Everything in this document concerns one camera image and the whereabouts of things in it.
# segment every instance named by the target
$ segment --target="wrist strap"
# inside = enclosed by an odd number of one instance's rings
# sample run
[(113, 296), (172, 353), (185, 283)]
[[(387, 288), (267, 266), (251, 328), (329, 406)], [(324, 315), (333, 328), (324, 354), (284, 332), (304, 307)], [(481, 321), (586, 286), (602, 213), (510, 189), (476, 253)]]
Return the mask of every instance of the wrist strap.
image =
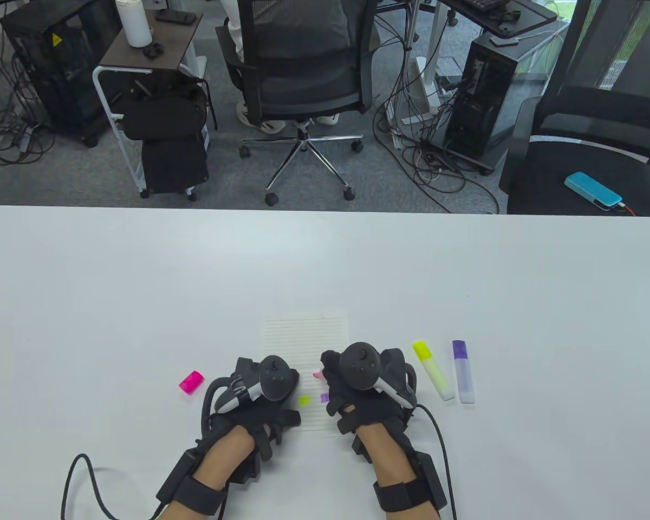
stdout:
[(386, 513), (405, 511), (431, 501), (431, 488), (426, 478), (417, 478), (412, 482), (385, 487), (380, 487), (376, 482), (373, 489), (380, 509)]
[(211, 517), (226, 499), (227, 493), (226, 488), (221, 491), (213, 490), (190, 475), (186, 475), (173, 499), (196, 513)]

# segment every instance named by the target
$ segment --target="notepad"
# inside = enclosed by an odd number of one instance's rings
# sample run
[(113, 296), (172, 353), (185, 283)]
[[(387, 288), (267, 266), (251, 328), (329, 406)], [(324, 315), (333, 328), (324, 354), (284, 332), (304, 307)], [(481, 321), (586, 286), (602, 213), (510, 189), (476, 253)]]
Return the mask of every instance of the notepad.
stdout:
[(320, 354), (326, 350), (342, 352), (349, 347), (347, 314), (303, 314), (266, 317), (263, 321), (262, 357), (282, 357), (300, 375), (289, 405), (301, 414), (295, 431), (315, 431), (339, 436), (338, 417), (325, 411), (327, 382), (313, 377), (322, 368)]

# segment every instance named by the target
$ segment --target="computer tower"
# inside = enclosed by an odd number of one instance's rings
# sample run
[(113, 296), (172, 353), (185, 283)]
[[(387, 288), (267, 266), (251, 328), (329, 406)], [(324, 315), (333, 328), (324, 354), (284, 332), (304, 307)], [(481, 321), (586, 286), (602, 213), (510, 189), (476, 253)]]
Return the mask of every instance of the computer tower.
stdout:
[[(46, 126), (95, 146), (107, 120), (92, 71), (122, 28), (115, 0), (36, 0), (0, 23), (45, 108)], [(102, 75), (107, 99), (126, 80)]]
[(523, 101), (542, 94), (567, 27), (556, 20), (510, 47), (497, 47), (488, 32), (472, 42), (446, 129), (449, 151), (478, 159), (512, 133)]

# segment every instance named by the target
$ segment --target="hand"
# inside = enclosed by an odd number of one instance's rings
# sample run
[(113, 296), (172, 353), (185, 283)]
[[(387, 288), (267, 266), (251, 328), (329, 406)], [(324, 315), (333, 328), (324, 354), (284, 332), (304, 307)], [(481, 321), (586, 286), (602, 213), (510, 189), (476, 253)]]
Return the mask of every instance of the hand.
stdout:
[(359, 419), (358, 426), (382, 423), (389, 418), (399, 418), (402, 421), (404, 411), (392, 397), (374, 389), (357, 391), (345, 382), (340, 374), (340, 356), (339, 352), (333, 350), (323, 352), (320, 356), (323, 377), (330, 387), (328, 413), (334, 415), (339, 412), (344, 417), (350, 411), (348, 407), (353, 405)]
[[(298, 380), (298, 372), (295, 370), (294, 372)], [(214, 414), (211, 427), (228, 429), (230, 425), (243, 426), (253, 437), (261, 458), (270, 460), (272, 456), (270, 441), (275, 440), (278, 445), (281, 444), (284, 429), (301, 424), (301, 414), (298, 411), (283, 408), (288, 398), (287, 395), (280, 401), (269, 401), (264, 396), (260, 396), (255, 401), (241, 404), (230, 412)]]

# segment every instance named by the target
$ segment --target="pink object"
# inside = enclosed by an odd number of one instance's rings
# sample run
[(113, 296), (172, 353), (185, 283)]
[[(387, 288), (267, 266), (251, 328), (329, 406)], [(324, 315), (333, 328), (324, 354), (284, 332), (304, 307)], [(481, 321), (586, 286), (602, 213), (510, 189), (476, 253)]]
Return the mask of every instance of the pink object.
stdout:
[(204, 376), (194, 370), (188, 377), (186, 377), (186, 379), (181, 381), (179, 387), (181, 387), (181, 390), (186, 392), (186, 394), (191, 395), (197, 390), (197, 387), (202, 384), (202, 381), (204, 381)]

